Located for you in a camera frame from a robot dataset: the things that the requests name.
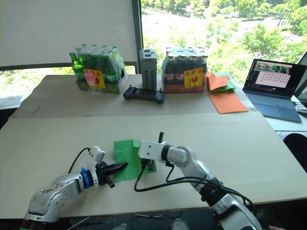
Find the laptop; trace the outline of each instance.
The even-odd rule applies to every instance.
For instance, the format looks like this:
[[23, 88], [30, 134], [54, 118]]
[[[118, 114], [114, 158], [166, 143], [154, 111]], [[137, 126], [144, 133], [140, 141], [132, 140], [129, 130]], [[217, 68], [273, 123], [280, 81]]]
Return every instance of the laptop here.
[[291, 101], [307, 66], [254, 59], [243, 91], [266, 117], [301, 123]]

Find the robotic arm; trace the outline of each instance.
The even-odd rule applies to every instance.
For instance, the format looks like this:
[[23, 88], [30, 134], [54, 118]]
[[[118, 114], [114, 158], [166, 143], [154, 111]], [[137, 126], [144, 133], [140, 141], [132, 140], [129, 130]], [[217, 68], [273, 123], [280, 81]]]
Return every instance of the robotic arm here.
[[[161, 163], [173, 163], [187, 177], [198, 177], [221, 184], [210, 170], [196, 158], [193, 150], [185, 147], [173, 147], [168, 142], [143, 140], [139, 156], [157, 160]], [[206, 201], [210, 210], [224, 230], [262, 230], [257, 218], [231, 193], [209, 185], [191, 183]]]
[[31, 198], [21, 229], [46, 229], [50, 223], [58, 220], [61, 211], [71, 199], [92, 186], [97, 188], [108, 184], [113, 188], [115, 185], [109, 175], [124, 169], [128, 163], [107, 165], [102, 161], [105, 153], [93, 146], [87, 158], [87, 169], [82, 168], [80, 172], [60, 176], [46, 188], [38, 190]]

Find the blue ring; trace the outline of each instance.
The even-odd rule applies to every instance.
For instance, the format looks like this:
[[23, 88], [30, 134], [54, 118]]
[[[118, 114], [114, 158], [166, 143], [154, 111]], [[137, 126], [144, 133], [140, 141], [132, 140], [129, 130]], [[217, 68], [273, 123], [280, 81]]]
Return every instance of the blue ring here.
[[81, 168], [81, 175], [83, 176], [84, 178], [84, 181], [85, 181], [85, 188], [89, 188], [90, 187], [90, 180], [88, 179], [88, 176], [87, 176], [87, 173], [86, 173], [86, 169], [85, 168]]

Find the laptop screen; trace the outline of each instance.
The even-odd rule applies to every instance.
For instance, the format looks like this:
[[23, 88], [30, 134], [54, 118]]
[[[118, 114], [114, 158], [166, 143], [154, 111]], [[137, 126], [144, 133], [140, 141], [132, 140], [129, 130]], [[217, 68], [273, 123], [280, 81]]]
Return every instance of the laptop screen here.
[[254, 59], [243, 90], [291, 97], [307, 66]]

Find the gray metal box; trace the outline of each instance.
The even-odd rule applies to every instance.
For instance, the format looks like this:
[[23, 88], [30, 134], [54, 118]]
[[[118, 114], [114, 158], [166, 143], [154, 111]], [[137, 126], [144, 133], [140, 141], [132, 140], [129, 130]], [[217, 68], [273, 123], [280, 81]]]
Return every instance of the gray metal box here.
[[143, 89], [157, 89], [157, 55], [154, 49], [140, 50]]

